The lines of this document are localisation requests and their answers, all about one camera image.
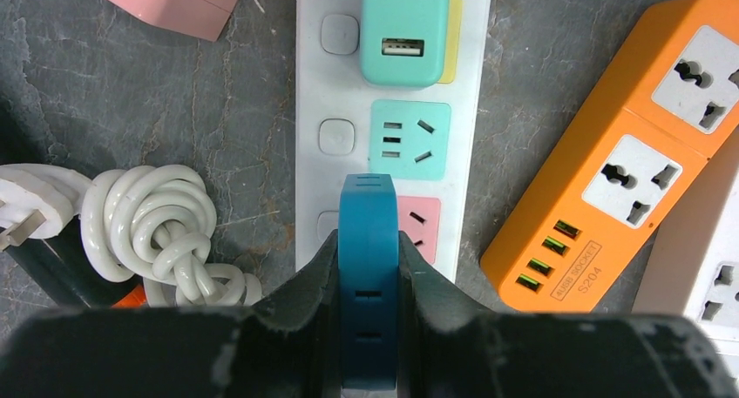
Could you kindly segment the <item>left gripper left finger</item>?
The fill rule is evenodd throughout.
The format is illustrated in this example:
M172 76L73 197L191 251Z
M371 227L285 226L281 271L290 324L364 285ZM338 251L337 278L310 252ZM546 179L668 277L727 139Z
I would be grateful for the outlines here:
M1 349L4 397L337 397L337 233L249 307L56 308Z

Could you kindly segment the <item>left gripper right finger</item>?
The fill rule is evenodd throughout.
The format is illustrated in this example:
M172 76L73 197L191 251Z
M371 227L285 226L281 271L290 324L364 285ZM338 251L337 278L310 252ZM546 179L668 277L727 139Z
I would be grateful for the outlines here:
M399 237L402 397L735 397L698 327L655 314L498 313Z

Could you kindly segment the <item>teal usb charger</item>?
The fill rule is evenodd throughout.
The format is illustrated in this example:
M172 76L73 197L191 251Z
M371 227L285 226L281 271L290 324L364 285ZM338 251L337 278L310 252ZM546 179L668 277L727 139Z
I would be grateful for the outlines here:
M360 66L373 85L426 88L444 71L450 0L362 0Z

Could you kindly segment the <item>blue plug adapter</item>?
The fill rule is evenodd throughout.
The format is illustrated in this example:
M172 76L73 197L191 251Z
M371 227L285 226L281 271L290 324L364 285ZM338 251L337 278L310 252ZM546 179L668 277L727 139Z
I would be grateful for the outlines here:
M346 177L337 235L342 386L392 390L397 384L399 230L390 175Z

